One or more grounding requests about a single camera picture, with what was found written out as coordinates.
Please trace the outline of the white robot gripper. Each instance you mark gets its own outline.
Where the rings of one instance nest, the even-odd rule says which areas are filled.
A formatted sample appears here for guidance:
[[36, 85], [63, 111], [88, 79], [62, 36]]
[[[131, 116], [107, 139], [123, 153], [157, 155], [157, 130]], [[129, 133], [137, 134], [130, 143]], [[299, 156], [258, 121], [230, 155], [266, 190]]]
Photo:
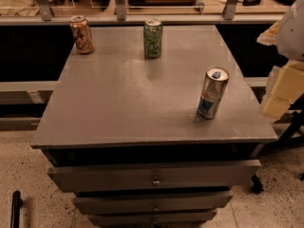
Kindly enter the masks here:
[[264, 116], [280, 118], [304, 94], [304, 0], [296, 0], [281, 21], [260, 33], [256, 41], [277, 45], [278, 53], [290, 59], [285, 66], [271, 70], [260, 105]]

